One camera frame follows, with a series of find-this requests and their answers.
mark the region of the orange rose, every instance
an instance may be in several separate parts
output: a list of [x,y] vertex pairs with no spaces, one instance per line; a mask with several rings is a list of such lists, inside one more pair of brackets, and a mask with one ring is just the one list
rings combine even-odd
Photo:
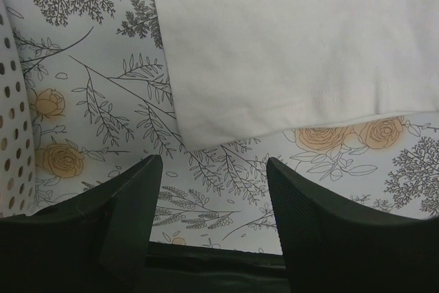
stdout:
[[50,118],[61,115],[65,106],[64,96],[61,93],[53,89],[46,89],[36,97],[32,108],[38,115]]
[[343,144],[344,137],[352,126],[341,128],[303,128],[295,131],[296,144],[300,149],[326,154]]
[[360,141],[371,149],[383,149],[393,145],[403,129],[402,117],[370,121],[354,125],[354,132]]
[[173,245],[186,245],[186,241],[183,238],[177,237],[172,240]]
[[68,144],[51,144],[45,150],[37,151],[40,151],[36,153],[37,165],[49,174],[60,178],[73,178],[80,175],[84,169],[84,156]]

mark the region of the floral wallpaper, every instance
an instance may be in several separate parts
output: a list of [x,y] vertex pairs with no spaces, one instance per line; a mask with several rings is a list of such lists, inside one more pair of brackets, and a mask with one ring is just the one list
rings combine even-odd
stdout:
[[281,253],[265,163],[274,156],[368,207],[439,212],[439,115],[288,130],[187,152],[154,0],[3,0],[32,112],[38,210],[160,154],[151,240]]

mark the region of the hole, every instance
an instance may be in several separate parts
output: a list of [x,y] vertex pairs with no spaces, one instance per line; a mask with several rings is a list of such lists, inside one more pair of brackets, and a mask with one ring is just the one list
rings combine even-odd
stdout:
[[4,138],[3,140],[1,140],[0,148],[2,150],[6,150],[7,146],[8,146],[8,140],[6,138]]
[[5,171],[9,171],[9,168],[11,167],[11,160],[8,159],[5,161]]
[[13,187],[14,187],[14,179],[11,178],[8,182],[8,190],[12,190]]
[[11,199],[9,199],[9,209],[14,207],[14,203],[15,203],[15,197],[12,197]]

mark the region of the leaf illustration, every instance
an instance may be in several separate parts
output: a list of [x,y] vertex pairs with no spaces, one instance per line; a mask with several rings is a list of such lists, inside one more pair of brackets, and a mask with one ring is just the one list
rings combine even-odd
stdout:
[[287,130],[287,131],[283,132],[283,136],[291,143],[296,142],[296,134],[293,130]]
[[329,152],[327,152],[327,156],[331,159],[335,159],[335,158],[337,158],[340,151],[342,151],[342,146],[337,145],[333,149],[331,149]]
[[333,164],[325,162],[317,164],[316,166],[310,168],[307,170],[308,173],[326,173],[327,171],[330,171],[333,167]]
[[374,165],[361,165],[349,170],[349,174],[352,176],[363,176],[368,175],[375,172],[378,169],[377,166]]
[[74,143],[74,142],[72,142],[72,141],[70,141],[70,140],[68,140],[68,139],[66,139],[66,142],[67,142],[67,144],[70,145],[73,149],[75,149],[75,150],[79,150],[79,147],[78,147],[78,145],[77,145],[76,143]]
[[166,233],[163,233],[163,237],[166,239],[166,241],[167,241],[168,243],[171,242],[171,237],[168,236]]
[[360,154],[363,154],[364,152],[368,151],[369,147],[366,145],[360,149],[354,149],[353,151],[349,152],[349,154],[359,156]]
[[291,156],[290,159],[293,159],[295,161],[304,161],[304,162],[310,162],[312,161],[316,156],[319,156],[319,154],[315,152],[302,152],[300,154],[296,154],[294,156]]
[[40,148],[41,145],[41,125],[32,125],[32,132],[34,133],[34,148],[35,150]]
[[120,171],[114,170],[114,171],[111,171],[110,173],[108,173],[108,177],[115,178],[116,176],[120,175],[120,173],[121,173]]
[[319,154],[318,156],[315,156],[313,160],[311,161],[311,164],[319,164],[323,162],[327,156],[325,154]]
[[418,126],[410,125],[408,131],[411,135],[414,135],[415,137],[420,137],[420,128]]
[[336,168],[331,172],[330,177],[331,180],[335,182],[343,177],[343,172]]
[[338,159],[338,165],[341,167],[341,168],[346,168],[346,167],[348,167],[348,162],[346,161],[346,160],[344,160],[343,158],[340,158],[340,159]]
[[102,156],[100,153],[98,153],[96,151],[87,152],[87,156],[89,156],[90,158],[92,158],[96,161],[105,161],[104,156]]

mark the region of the white perforated surface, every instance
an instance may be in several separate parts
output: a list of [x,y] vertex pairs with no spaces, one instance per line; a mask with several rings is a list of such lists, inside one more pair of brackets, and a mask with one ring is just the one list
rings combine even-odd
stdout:
[[30,214],[34,178],[34,142],[25,83],[0,0],[0,217]]

